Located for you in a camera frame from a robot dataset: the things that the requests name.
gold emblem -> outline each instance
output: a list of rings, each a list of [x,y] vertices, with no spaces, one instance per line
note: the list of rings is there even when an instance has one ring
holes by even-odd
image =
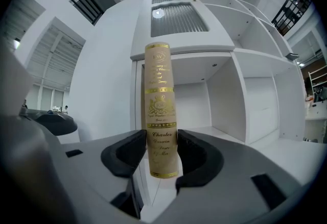
[[[173,102],[171,99],[165,100],[164,95],[157,95],[153,99],[150,99],[149,114],[156,115],[172,115],[175,112]]]
[[[157,52],[153,56],[153,59],[155,60],[156,63],[161,63],[166,60],[166,54],[164,52]]]

white column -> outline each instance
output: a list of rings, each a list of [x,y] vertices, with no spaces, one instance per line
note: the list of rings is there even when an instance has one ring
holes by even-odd
[[[50,110],[52,110],[54,99],[55,99],[55,90],[53,89],[53,90],[52,90],[52,94],[51,94]]]
[[[322,39],[321,35],[319,34],[316,27],[314,29],[312,29],[312,33],[313,33],[314,37],[316,38],[316,40],[318,42],[318,45],[319,45],[319,47],[321,49],[321,52],[322,52],[323,57],[325,58],[325,62],[327,64],[327,48],[326,48],[326,45],[323,42],[323,39]]]
[[[54,18],[55,16],[51,12],[44,11],[35,22],[32,23],[20,40],[20,45],[14,54],[25,68],[30,62],[34,49],[50,27]]]
[[[39,95],[37,97],[37,109],[38,110],[41,110],[42,92],[43,92],[43,86],[41,85],[40,89],[39,89]]]

white shelf unit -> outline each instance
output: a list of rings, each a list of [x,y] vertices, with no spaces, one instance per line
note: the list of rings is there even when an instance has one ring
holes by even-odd
[[[230,53],[173,55],[179,129],[213,127],[221,137],[245,143],[246,116],[239,72]],[[135,124],[145,129],[144,60],[137,61]]]
[[[257,7],[243,0],[237,0],[237,1],[240,2],[246,9],[248,9],[258,19],[270,23],[270,20]]]
[[[179,129],[211,129],[214,136],[244,144],[276,130],[281,137],[303,139],[304,99],[295,64],[241,48],[171,58]],[[145,129],[144,60],[136,62],[135,74],[131,119],[136,129]]]
[[[253,15],[224,6],[206,6],[223,25],[236,47],[282,56],[272,36]]]
[[[324,71],[325,71],[324,74],[322,74],[322,75],[320,75],[320,76],[317,76],[317,77],[315,77],[315,78],[312,78],[312,75],[313,75],[313,74],[315,74],[316,72],[319,72],[319,71],[321,71],[321,70],[324,70]],[[317,69],[317,70],[315,70],[315,71],[313,71],[313,72],[309,72],[309,78],[310,78],[310,82],[311,82],[312,92],[315,92],[315,91],[314,91],[314,90],[315,90],[315,87],[327,83],[327,80],[325,80],[325,79],[327,78],[327,73],[326,73],[326,71],[327,71],[327,65],[325,65],[325,66],[323,66],[322,68]],[[315,85],[313,85],[313,82],[312,82],[312,81],[314,81],[314,80],[316,80],[316,79],[320,79],[320,81],[322,81],[322,82],[318,82],[318,83],[315,82]]]
[[[145,129],[144,47],[166,42],[172,53],[177,127],[249,145],[296,176],[300,166],[292,172],[291,165],[294,160],[300,164],[303,155],[288,156],[284,149],[281,161],[278,152],[284,143],[290,150],[292,143],[302,143],[304,85],[295,62],[284,57],[291,51],[287,42],[269,20],[240,0],[187,0],[206,25],[210,20],[209,32],[150,38],[151,2],[144,0],[140,9],[131,51],[131,129]],[[140,173],[150,178],[148,170],[141,168]],[[151,189],[145,201],[150,201],[153,218],[156,202],[151,194],[160,193],[160,185],[167,182],[149,182],[155,185],[143,187]],[[175,197],[174,185],[170,189],[167,202]]]
[[[259,19],[259,20],[266,27],[268,32],[271,34],[272,38],[274,39],[274,41],[278,45],[279,50],[282,53],[282,56],[286,56],[289,53],[293,53],[293,51],[290,48],[290,46],[288,45],[287,41],[284,39],[284,37],[279,33],[279,31],[276,29],[276,27],[272,23],[266,22],[266,21],[261,20],[261,19]]]
[[[299,121],[305,120],[305,111],[297,66],[281,57],[239,48],[232,55],[245,82],[246,144],[279,135],[302,140],[304,125]]]
[[[277,52],[279,52],[282,56],[286,56],[289,53],[293,53],[291,48],[288,46],[287,42],[283,38],[283,36],[277,31],[277,29],[273,26],[273,24],[269,21],[269,19],[254,5],[251,5],[243,0],[200,0],[203,2],[212,12],[213,14],[218,18],[218,20],[222,23],[222,25],[225,27],[225,29],[228,31],[232,30],[234,33],[238,30],[239,32],[245,31],[249,29],[249,31],[253,31],[255,34],[258,33],[255,38],[252,37],[252,34],[248,32],[247,36],[244,36],[245,38],[249,39],[256,39],[257,45],[250,45],[249,47],[246,45],[247,42],[244,42],[244,45],[242,44],[242,33],[237,33],[237,37],[232,34],[232,39],[236,47],[239,48],[247,48],[256,50],[263,53],[272,54],[275,56],[280,57],[278,53],[274,53],[271,51],[276,51],[277,45]],[[216,6],[222,6],[222,7],[228,7],[231,8],[230,11],[227,9],[219,9],[215,8]],[[241,13],[238,13],[238,10],[245,14],[248,14],[250,16],[253,16],[254,20],[249,23],[243,22],[244,20],[248,21],[249,17],[246,15],[242,15]]]

white cabinet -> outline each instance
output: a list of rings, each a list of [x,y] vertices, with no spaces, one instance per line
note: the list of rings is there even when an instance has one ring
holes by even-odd
[[[232,53],[187,53],[171,59],[179,129],[213,127],[225,133],[224,138],[228,135],[244,144],[275,131],[284,138],[303,139],[304,100],[295,64],[238,48]],[[133,67],[131,120],[136,129],[145,129],[144,60],[135,61]]]
[[[191,4],[209,31],[151,38],[151,9],[180,2]],[[145,129],[144,46],[163,41],[171,47],[179,129],[247,145],[279,136],[303,139],[301,75],[284,57],[290,52],[286,41],[255,6],[241,0],[144,0],[143,6],[131,50],[133,129]]]

ceiling beam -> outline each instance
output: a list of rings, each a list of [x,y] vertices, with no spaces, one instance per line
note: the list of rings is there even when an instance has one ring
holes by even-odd
[[[44,66],[41,85],[43,85],[43,83],[44,83],[44,78],[45,78],[45,75],[46,75],[46,71],[48,70],[48,66],[49,66],[49,63],[51,61],[52,55],[53,55],[55,49],[57,48],[57,45],[60,42],[62,36],[63,36],[62,32],[59,31],[59,33],[58,33],[58,35],[57,35],[57,37],[55,39],[55,42],[51,46],[50,53],[48,55],[48,58],[46,60],[45,66]]]

